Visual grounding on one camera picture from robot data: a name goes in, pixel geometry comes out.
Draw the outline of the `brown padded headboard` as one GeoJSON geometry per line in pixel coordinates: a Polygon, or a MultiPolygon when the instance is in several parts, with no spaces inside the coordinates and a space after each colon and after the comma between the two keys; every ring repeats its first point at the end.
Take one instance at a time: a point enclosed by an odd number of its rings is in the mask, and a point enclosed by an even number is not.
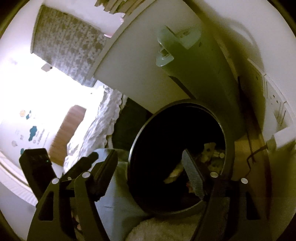
{"type": "Polygon", "coordinates": [[[85,108],[74,105],[65,115],[48,151],[50,160],[57,165],[63,166],[67,156],[67,144],[83,121],[85,112],[85,108]]]}

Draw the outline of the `white ruffled duvet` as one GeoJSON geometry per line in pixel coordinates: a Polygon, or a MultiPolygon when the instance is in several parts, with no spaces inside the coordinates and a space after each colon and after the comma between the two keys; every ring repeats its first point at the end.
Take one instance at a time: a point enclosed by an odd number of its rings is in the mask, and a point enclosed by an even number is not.
{"type": "Polygon", "coordinates": [[[126,101],[126,95],[104,84],[92,88],[84,119],[67,144],[64,173],[81,157],[88,156],[96,149],[112,146],[114,126],[126,101]]]}

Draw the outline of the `floral roman blind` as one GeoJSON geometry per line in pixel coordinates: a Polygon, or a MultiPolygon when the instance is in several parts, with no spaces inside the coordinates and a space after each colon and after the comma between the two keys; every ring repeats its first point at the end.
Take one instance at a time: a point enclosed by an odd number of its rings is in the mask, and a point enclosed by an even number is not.
{"type": "Polygon", "coordinates": [[[60,10],[41,5],[35,21],[31,53],[79,84],[94,87],[90,70],[107,42],[98,27],[60,10]]]}

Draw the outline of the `white cabinet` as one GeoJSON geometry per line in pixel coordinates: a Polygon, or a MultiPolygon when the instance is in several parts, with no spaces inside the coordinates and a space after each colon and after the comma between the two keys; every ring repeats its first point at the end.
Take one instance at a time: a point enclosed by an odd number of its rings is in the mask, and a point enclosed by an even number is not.
{"type": "Polygon", "coordinates": [[[156,65],[157,32],[167,26],[179,33],[198,25],[210,34],[184,1],[144,1],[107,41],[90,75],[151,113],[186,99],[184,91],[156,65]]]}

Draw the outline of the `white door frame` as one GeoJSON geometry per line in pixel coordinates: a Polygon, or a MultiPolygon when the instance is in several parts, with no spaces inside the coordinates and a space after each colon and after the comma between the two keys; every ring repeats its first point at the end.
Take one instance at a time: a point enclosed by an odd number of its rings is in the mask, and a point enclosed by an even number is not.
{"type": "Polygon", "coordinates": [[[1,184],[17,197],[32,206],[36,206],[37,198],[29,187],[22,170],[1,152],[1,184]]]}

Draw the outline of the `cloud wall stickers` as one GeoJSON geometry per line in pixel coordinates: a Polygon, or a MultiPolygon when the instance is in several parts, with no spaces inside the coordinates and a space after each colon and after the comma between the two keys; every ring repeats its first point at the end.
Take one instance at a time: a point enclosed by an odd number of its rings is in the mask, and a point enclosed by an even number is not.
{"type": "Polygon", "coordinates": [[[21,154],[27,149],[44,148],[48,132],[32,110],[22,110],[16,116],[11,145],[21,154]]]}

